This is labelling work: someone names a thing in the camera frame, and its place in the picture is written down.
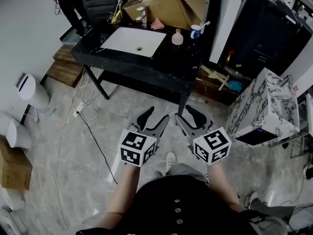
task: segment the table leg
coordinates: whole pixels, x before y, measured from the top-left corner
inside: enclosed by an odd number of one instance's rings
[[[100,91],[102,96],[104,96],[104,98],[106,100],[109,100],[110,98],[109,98],[108,94],[105,92],[105,90],[102,88],[101,84],[98,82],[97,78],[92,73],[90,66],[84,65],[84,69],[85,69],[86,73],[88,74],[88,76],[91,78],[92,82],[96,85],[96,87],[98,88],[98,90]]]
[[[187,102],[187,98],[190,95],[190,93],[184,92],[180,94],[180,101],[179,101],[179,108],[178,108],[178,114],[182,115],[182,112],[185,108],[185,104]]]

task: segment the marble-patterned cabinet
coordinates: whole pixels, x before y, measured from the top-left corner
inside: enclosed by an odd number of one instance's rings
[[[297,98],[291,85],[264,68],[228,109],[225,130],[232,141],[251,148],[299,132]]]

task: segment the sink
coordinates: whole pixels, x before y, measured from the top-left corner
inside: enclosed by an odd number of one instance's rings
[[[228,109],[225,130],[239,144],[256,148],[297,134],[299,109],[291,85],[264,68]]]
[[[165,33],[121,27],[103,43],[101,48],[152,57],[165,36]]]

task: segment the forearm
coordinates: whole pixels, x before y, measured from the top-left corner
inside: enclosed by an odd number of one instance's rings
[[[229,206],[239,204],[239,198],[234,188],[226,178],[225,171],[220,162],[207,166],[210,187]]]
[[[133,203],[136,195],[140,168],[126,164],[121,181],[115,190],[108,212],[123,215]]]

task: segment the white marble box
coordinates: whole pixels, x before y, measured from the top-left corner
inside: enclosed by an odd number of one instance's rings
[[[288,138],[299,132],[299,110],[297,98],[291,84],[282,87],[282,78],[264,68],[246,90],[228,108],[225,130],[232,141],[248,147],[259,147]],[[261,143],[249,140],[245,143],[237,138],[260,130],[275,135]]]
[[[138,132],[123,130],[118,141],[120,159],[126,163],[142,167],[155,153],[157,139]]]

